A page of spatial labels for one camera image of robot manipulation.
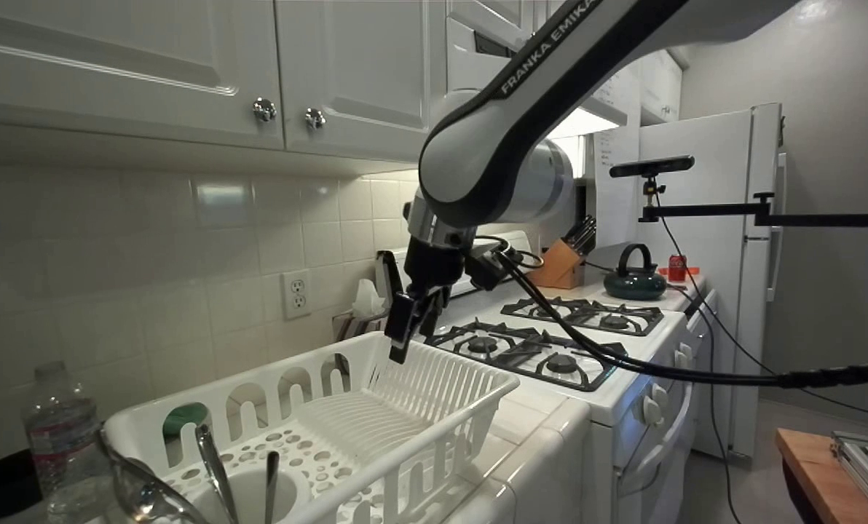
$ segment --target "white dish rack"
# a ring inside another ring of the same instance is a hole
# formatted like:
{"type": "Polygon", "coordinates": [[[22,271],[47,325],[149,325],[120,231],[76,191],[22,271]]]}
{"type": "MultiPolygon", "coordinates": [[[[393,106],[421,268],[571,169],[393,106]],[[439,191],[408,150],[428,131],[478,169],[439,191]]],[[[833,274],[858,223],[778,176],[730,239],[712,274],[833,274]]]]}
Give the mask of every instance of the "white dish rack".
{"type": "Polygon", "coordinates": [[[278,472],[297,486],[283,521],[436,521],[481,451],[501,396],[517,378],[412,342],[388,358],[377,332],[273,361],[204,386],[136,403],[107,419],[114,447],[150,466],[188,499],[207,492],[194,421],[163,424],[204,403],[226,475],[278,472]]]}

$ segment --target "robotic arm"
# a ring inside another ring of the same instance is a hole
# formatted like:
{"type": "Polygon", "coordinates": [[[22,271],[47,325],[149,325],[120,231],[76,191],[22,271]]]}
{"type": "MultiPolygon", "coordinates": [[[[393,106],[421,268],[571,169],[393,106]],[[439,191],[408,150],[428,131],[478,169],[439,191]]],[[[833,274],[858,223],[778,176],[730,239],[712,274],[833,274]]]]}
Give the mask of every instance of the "robotic arm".
{"type": "Polygon", "coordinates": [[[466,103],[433,124],[408,213],[411,287],[388,316],[389,358],[430,332],[474,230],[526,221],[561,191],[560,150],[536,141],[632,57],[689,41],[734,41],[795,0],[567,0],[466,103]]]}

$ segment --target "refrigerator door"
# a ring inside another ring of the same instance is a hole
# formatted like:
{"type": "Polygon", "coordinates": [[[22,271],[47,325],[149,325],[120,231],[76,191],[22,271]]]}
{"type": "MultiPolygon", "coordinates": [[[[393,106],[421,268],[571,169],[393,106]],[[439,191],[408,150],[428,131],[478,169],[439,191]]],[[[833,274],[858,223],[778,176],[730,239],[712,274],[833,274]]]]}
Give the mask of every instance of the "refrigerator door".
{"type": "MultiPolygon", "coordinates": [[[[632,135],[612,131],[609,141],[616,150],[632,150],[632,135]]],[[[702,118],[680,118],[637,131],[637,159],[692,157],[692,169],[659,175],[667,186],[660,202],[755,202],[755,191],[778,191],[775,202],[782,202],[779,186],[787,182],[779,165],[779,103],[759,103],[736,114],[717,114],[702,118]]],[[[717,314],[728,328],[728,338],[712,325],[712,362],[723,371],[755,371],[755,358],[763,352],[763,316],[765,296],[775,285],[775,256],[779,252],[779,236],[768,227],[755,227],[752,215],[717,215],[717,218],[667,218],[659,223],[637,223],[644,195],[641,176],[612,179],[609,165],[596,170],[596,230],[609,240],[647,240],[659,264],[676,252],[669,231],[683,249],[686,261],[702,268],[708,285],[718,294],[717,314]]],[[[717,427],[728,451],[752,457],[755,451],[755,409],[756,389],[717,386],[717,427]]],[[[710,424],[702,424],[695,447],[723,453],[710,424]]]]}

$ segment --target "kitchen counter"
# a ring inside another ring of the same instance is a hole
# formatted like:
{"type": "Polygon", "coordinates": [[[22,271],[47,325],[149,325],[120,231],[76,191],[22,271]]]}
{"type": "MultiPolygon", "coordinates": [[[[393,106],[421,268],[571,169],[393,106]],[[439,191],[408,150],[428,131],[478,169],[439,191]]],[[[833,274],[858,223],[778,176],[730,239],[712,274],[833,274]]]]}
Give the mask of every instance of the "kitchen counter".
{"type": "Polygon", "coordinates": [[[868,524],[868,493],[833,453],[829,437],[778,427],[775,438],[801,512],[809,509],[817,521],[868,524]]]}

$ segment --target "cabinet door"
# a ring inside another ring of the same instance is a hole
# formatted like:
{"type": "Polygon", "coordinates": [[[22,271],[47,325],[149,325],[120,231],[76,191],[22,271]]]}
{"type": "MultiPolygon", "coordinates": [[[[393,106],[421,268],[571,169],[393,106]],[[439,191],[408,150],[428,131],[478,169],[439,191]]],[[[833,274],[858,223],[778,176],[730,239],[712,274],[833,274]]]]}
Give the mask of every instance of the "cabinet door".
{"type": "Polygon", "coordinates": [[[0,122],[278,144],[271,0],[0,0],[0,122]]]}
{"type": "Polygon", "coordinates": [[[650,51],[635,61],[641,106],[650,122],[673,122],[680,99],[680,68],[669,51],[650,51]]]}
{"type": "Polygon", "coordinates": [[[533,13],[536,13],[533,29],[542,29],[561,3],[565,0],[533,0],[533,13]]]}
{"type": "Polygon", "coordinates": [[[446,13],[511,51],[520,48],[533,29],[533,4],[526,0],[446,0],[446,13]]]}
{"type": "Polygon", "coordinates": [[[446,54],[421,0],[278,0],[290,150],[417,159],[446,54]]]}

